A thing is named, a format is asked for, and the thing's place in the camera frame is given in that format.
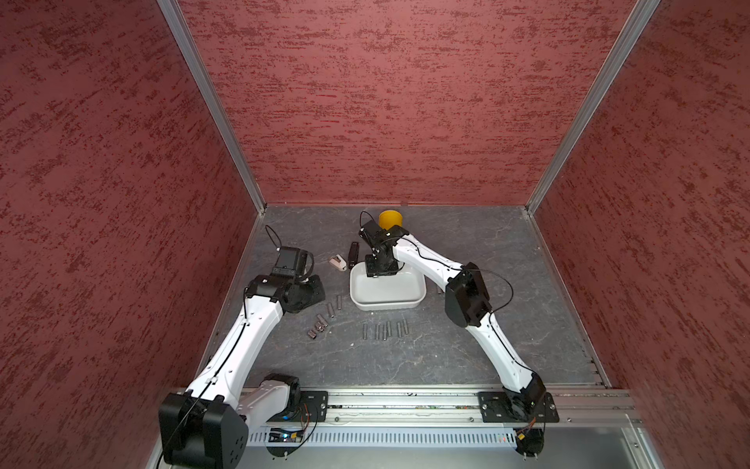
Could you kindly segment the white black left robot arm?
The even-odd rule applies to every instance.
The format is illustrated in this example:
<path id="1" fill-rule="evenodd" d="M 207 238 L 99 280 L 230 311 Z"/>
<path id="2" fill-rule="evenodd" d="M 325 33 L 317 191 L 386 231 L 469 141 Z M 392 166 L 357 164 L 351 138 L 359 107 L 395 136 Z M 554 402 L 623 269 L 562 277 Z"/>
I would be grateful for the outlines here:
<path id="1" fill-rule="evenodd" d="M 272 373 L 247 399 L 241 394 L 264 343 L 283 316 L 324 298 L 317 275 L 306 281 L 258 276 L 249 283 L 236 322 L 215 356 L 185 391 L 169 394 L 159 407 L 165 463 L 184 468 L 237 467 L 250 433 L 275 418 L 300 423 L 300 429 L 284 432 L 285 438 L 306 440 L 321 414 L 305 403 L 298 378 Z"/>

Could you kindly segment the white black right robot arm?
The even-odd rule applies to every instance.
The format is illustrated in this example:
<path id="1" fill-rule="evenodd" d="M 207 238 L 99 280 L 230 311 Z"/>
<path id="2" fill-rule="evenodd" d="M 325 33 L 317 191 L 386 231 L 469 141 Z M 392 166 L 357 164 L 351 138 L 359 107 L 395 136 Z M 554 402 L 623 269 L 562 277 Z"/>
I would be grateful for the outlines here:
<path id="1" fill-rule="evenodd" d="M 412 267 L 443 291 L 447 318 L 475 338 L 497 371 L 504 393 L 501 402 L 509 418 L 529 424 L 551 419 L 547 388 L 500 328 L 479 266 L 438 254 L 398 225 L 385 230 L 369 221 L 359 228 L 359 236 L 371 249 L 365 256 L 369 277 L 384 279 L 402 267 Z"/>

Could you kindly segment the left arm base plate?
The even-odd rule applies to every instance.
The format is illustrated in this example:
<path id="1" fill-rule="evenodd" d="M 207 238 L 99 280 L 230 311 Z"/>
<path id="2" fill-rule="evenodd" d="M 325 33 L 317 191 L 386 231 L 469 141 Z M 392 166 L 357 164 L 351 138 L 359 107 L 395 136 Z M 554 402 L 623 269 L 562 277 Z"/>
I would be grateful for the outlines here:
<path id="1" fill-rule="evenodd" d="M 275 419 L 280 422 L 324 422 L 327 418 L 328 401 L 327 391 L 301 391 Z"/>

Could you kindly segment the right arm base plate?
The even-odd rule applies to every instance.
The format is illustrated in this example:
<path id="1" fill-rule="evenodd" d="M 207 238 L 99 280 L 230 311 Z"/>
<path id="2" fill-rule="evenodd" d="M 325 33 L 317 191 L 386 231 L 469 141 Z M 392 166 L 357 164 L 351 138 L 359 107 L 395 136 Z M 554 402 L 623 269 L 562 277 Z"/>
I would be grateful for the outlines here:
<path id="1" fill-rule="evenodd" d="M 559 423 L 560 416 L 551 393 L 526 403 L 521 397 L 506 392 L 478 393 L 480 414 L 484 423 Z"/>

